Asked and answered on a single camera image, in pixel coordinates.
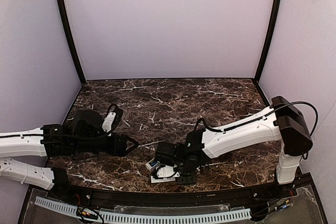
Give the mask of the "white remote control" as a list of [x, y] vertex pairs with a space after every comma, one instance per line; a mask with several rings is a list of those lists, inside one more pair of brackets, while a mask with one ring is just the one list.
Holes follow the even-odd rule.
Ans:
[[156, 167], [158, 167], [160, 165], [159, 162], [157, 162], [155, 159], [152, 159], [150, 161], [148, 161], [145, 166], [149, 171], [153, 171], [155, 170]]

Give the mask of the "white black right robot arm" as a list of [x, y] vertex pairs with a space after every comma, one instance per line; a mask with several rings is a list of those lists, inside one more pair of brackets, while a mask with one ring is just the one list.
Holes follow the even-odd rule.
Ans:
[[296, 108], [298, 102], [289, 102], [282, 96], [271, 101], [270, 106], [239, 121], [218, 127], [194, 127], [183, 144], [159, 143], [151, 183], [193, 184], [197, 181], [197, 168], [210, 159], [272, 141], [281, 142], [276, 182], [292, 183], [301, 160], [312, 149], [313, 130], [308, 129], [303, 113]]

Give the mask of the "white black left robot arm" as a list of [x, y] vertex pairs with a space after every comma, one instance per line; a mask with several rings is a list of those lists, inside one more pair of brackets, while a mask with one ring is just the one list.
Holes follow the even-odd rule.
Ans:
[[33, 130], [1, 134], [1, 177], [45, 190], [68, 184], [61, 168], [38, 167], [15, 160], [16, 157], [75, 156], [80, 153], [106, 153], [125, 157], [138, 141], [115, 133], [123, 116], [117, 106], [102, 117], [93, 110], [77, 111], [69, 124], [47, 124]]

